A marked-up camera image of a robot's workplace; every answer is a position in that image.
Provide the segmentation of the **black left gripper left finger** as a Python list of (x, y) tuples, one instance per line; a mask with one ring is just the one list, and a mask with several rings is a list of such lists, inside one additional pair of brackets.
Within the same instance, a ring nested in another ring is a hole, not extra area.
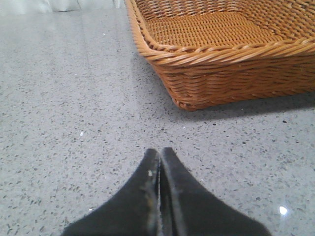
[(125, 185), (92, 213), (71, 223), (64, 236), (155, 236), (158, 231), (159, 154), (148, 149)]

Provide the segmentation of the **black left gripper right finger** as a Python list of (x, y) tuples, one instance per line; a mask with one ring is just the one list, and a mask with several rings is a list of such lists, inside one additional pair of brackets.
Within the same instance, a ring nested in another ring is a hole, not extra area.
[(219, 200), (186, 169), (174, 150), (161, 153), (160, 196), (166, 236), (268, 236), (260, 222)]

